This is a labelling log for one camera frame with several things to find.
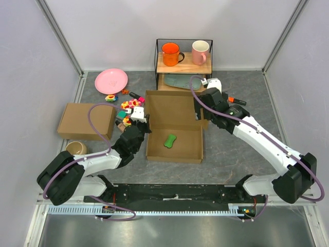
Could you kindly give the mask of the green black eraser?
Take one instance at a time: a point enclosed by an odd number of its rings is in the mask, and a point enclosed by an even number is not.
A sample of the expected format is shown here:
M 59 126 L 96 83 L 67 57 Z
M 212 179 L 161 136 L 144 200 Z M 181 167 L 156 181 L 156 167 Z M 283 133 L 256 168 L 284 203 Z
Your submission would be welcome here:
M 164 146 L 167 148 L 172 148 L 173 144 L 175 142 L 175 140 L 177 139 L 177 136 L 174 134 L 169 134 L 168 138 L 166 139 L 166 141 L 164 142 Z

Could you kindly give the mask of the brown cardboard box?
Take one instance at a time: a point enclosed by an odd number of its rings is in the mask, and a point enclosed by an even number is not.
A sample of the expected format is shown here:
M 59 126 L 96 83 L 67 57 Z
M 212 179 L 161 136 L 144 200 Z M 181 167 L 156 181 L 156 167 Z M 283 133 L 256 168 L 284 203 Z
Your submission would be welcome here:
M 110 140 L 114 129 L 116 109 L 92 103 L 68 103 L 63 112 L 57 133 L 63 139 Z
M 145 112 L 150 115 L 149 161 L 200 164 L 204 158 L 203 131 L 207 120 L 196 120 L 190 91 L 145 92 Z M 172 148 L 163 144 L 169 134 L 177 136 Z

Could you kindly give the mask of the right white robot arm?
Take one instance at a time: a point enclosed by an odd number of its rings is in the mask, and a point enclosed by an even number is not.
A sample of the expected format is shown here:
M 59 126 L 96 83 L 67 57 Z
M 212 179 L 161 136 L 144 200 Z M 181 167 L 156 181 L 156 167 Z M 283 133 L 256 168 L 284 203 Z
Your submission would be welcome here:
M 315 183 L 317 159 L 293 150 L 271 135 L 250 113 L 238 104 L 229 104 L 227 93 L 213 87 L 194 95 L 196 118 L 211 121 L 220 129 L 243 140 L 275 169 L 274 174 L 248 175 L 235 190 L 240 202 L 260 194 L 277 195 L 294 204 Z

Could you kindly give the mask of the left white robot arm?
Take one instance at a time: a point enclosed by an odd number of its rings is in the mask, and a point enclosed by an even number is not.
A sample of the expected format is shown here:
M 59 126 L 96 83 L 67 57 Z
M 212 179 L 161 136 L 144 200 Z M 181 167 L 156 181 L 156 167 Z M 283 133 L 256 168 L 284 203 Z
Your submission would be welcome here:
M 36 179 L 44 198 L 54 206 L 79 196 L 95 196 L 101 202 L 108 202 L 113 196 L 112 185 L 92 174 L 126 166 L 139 151 L 146 133 L 151 133 L 148 122 L 133 121 L 109 150 L 87 155 L 60 152 Z

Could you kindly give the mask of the closed brown cardboard box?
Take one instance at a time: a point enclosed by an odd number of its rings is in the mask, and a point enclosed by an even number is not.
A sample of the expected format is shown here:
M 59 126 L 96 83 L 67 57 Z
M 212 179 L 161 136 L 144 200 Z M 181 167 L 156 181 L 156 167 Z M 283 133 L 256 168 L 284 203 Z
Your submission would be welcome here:
M 68 103 L 63 112 L 57 133 L 63 139 L 110 140 L 114 129 L 116 109 L 92 103 Z

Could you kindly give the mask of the orange black highlighter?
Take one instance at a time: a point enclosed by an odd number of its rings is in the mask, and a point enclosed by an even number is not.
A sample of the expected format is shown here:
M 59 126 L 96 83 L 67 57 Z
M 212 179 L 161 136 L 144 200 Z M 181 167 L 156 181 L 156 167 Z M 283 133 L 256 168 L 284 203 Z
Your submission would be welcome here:
M 233 98 L 233 97 L 228 97 L 228 101 L 230 103 L 239 104 L 239 105 L 243 105 L 243 106 L 246 106 L 246 104 L 247 104 L 246 101 L 243 101 L 243 100 L 240 100 L 237 98 Z

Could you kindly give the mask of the foundation bottle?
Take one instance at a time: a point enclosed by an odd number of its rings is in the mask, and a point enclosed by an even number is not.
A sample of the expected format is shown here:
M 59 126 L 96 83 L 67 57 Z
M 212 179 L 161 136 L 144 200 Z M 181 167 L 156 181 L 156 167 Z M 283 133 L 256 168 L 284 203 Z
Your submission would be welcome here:
M 122 122 L 116 120 L 116 121 L 115 121 L 115 124 L 116 124 L 117 128 L 118 128 L 122 133 L 125 131 L 125 125 L 124 125 Z

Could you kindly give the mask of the rainbow flower toy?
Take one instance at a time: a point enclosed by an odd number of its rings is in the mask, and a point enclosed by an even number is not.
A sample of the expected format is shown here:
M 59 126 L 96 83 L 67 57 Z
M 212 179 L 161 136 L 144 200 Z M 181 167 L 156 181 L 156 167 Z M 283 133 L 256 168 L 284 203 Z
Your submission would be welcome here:
M 124 125 L 125 127 L 128 127 L 128 126 L 131 126 L 131 125 L 132 125 L 131 120 L 129 119 L 128 116 L 126 116 L 126 117 L 122 120 L 122 122 L 123 122 L 123 125 Z

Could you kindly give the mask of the orange yellow flower toy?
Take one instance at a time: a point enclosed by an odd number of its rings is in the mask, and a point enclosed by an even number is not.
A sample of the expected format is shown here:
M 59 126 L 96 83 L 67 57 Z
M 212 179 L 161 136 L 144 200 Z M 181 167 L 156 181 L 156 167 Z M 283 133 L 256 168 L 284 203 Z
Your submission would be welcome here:
M 132 101 L 125 101 L 121 104 L 121 108 L 127 111 L 131 111 L 133 108 Z

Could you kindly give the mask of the light green tray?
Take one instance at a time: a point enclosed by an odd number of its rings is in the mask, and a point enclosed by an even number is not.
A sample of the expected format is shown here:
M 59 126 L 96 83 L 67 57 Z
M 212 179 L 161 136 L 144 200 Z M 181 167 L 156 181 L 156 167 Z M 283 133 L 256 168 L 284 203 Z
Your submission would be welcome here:
M 189 90 L 191 77 L 191 75 L 165 74 L 163 81 L 165 85 Z M 192 88 L 196 91 L 199 90 L 201 87 L 201 81 L 197 78 L 193 79 Z

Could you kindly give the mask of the pink flower toy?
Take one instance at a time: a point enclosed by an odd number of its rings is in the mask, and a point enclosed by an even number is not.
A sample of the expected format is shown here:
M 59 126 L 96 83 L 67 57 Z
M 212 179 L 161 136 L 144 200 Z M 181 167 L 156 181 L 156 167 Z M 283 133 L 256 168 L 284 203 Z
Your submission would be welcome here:
M 137 99 L 132 99 L 129 101 L 129 108 L 133 109 L 134 107 L 142 106 L 142 102 Z

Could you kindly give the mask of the pink black highlighter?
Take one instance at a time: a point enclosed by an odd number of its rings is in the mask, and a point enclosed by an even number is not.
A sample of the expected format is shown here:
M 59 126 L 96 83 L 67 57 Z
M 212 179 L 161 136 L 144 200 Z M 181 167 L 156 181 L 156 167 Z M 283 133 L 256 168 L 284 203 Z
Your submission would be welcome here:
M 131 97 L 133 97 L 134 99 L 137 99 L 137 100 L 140 101 L 141 103 L 144 103 L 144 102 L 145 102 L 145 99 L 144 99 L 142 96 L 140 96 L 140 95 L 138 95 L 138 94 L 136 94 L 136 93 L 130 92 L 129 95 L 130 95 Z

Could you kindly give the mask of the beige cup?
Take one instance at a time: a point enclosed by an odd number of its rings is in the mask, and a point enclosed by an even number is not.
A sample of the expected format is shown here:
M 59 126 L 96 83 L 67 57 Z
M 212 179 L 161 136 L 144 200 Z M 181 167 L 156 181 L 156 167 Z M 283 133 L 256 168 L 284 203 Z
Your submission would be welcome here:
M 79 141 L 73 141 L 66 145 L 65 151 L 72 155 L 85 155 L 88 153 L 87 146 Z

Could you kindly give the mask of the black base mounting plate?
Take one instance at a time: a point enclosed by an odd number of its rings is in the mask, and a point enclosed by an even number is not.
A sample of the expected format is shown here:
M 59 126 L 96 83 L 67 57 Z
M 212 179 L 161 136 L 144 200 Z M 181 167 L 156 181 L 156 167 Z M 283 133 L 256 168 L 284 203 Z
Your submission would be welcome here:
M 250 196 L 241 186 L 215 184 L 115 184 L 99 199 L 140 211 L 226 210 L 229 203 L 265 202 L 265 196 Z

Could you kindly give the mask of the pink mug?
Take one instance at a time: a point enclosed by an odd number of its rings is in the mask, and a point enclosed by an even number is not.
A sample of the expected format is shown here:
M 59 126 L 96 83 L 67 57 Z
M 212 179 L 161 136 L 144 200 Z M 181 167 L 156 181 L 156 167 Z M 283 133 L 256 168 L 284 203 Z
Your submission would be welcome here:
M 203 65 L 207 61 L 209 43 L 204 40 L 197 40 L 192 44 L 192 62 L 195 65 Z

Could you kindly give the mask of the pink plate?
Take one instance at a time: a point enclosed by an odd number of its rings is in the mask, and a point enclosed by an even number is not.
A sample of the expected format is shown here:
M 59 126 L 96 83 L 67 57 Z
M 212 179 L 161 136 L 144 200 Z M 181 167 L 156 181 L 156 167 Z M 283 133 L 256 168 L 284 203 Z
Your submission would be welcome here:
M 102 71 L 95 79 L 95 88 L 98 92 L 112 95 L 123 90 L 128 83 L 127 74 L 118 68 Z

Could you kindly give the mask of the orange mug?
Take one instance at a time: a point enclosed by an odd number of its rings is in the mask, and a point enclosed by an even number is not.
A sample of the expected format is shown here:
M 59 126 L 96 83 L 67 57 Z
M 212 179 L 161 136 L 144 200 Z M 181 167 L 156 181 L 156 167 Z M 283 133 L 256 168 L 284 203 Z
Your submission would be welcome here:
M 180 52 L 176 43 L 165 43 L 162 48 L 162 60 L 166 66 L 175 66 L 185 59 L 185 54 Z

